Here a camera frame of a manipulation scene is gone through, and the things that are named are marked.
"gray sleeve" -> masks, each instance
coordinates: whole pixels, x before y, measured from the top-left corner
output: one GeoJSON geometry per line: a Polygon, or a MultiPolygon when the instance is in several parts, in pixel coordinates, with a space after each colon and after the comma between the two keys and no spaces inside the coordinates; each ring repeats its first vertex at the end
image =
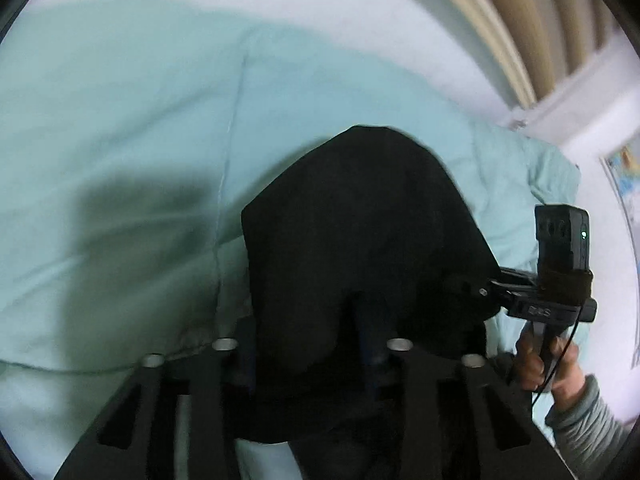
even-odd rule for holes
{"type": "Polygon", "coordinates": [[[560,455],[579,480],[600,478],[628,431],[613,418],[600,398],[598,381],[587,376],[580,401],[566,412],[551,408],[545,422],[551,427],[560,455]]]}

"hand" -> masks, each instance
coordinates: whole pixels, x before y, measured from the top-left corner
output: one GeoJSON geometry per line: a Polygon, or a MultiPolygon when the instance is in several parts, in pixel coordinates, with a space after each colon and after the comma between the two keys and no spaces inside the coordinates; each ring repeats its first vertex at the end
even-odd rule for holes
{"type": "MultiPolygon", "coordinates": [[[[553,356],[559,358],[566,344],[566,339],[556,337],[551,345],[553,356]]],[[[545,365],[540,356],[533,351],[533,334],[529,331],[523,332],[516,343],[516,348],[518,354],[513,365],[520,380],[520,386],[524,390],[533,391],[542,386],[545,381],[545,365]]],[[[586,382],[584,372],[578,364],[578,353],[578,345],[572,342],[551,384],[551,394],[554,396],[556,409],[560,412],[565,412],[574,406],[584,394],[586,382]]]]}

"bed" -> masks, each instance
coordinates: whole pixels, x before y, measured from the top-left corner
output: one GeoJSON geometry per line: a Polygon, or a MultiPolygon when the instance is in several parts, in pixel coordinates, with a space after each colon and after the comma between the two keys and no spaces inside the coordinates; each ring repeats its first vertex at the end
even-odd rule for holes
{"type": "MultiPolygon", "coordinates": [[[[492,125],[513,102],[486,73],[414,0],[32,0],[0,45],[0,431],[29,473],[141,356],[232,330],[241,209],[353,124],[431,148],[498,262],[532,269],[533,208],[579,174],[492,125]]],[[[521,328],[490,320],[489,354],[521,328]]],[[[295,478],[286,446],[244,444],[248,478],[295,478]]]]}

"teal blanket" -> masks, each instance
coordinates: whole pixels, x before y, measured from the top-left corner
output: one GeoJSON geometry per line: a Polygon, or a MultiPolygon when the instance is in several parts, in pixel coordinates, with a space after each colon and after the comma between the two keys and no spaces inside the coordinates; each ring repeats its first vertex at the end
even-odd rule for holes
{"type": "MultiPolygon", "coordinates": [[[[433,150],[502,266],[532,269],[536,204],[574,200],[554,147],[303,30],[162,0],[19,17],[0,45],[0,430],[37,478],[140,356],[232,329],[241,209],[359,123],[433,150]]],[[[513,349],[520,322],[487,325],[490,353],[513,349]]]]}

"metal bolt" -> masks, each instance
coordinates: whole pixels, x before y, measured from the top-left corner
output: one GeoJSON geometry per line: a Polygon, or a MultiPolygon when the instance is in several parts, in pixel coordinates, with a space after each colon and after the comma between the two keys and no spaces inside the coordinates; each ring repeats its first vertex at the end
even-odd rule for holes
{"type": "Polygon", "coordinates": [[[142,365],[145,368],[158,368],[164,364],[164,356],[160,354],[145,355],[142,359],[142,365]]]}
{"type": "Polygon", "coordinates": [[[238,348],[238,341],[230,337],[221,337],[213,342],[213,349],[218,352],[228,352],[238,348]]]}
{"type": "Polygon", "coordinates": [[[462,364],[467,368],[482,368],[484,362],[484,357],[480,354],[466,354],[462,356],[462,364]]]}
{"type": "Polygon", "coordinates": [[[395,352],[407,352],[414,347],[414,343],[409,339],[396,337],[386,342],[386,347],[395,352]]]}

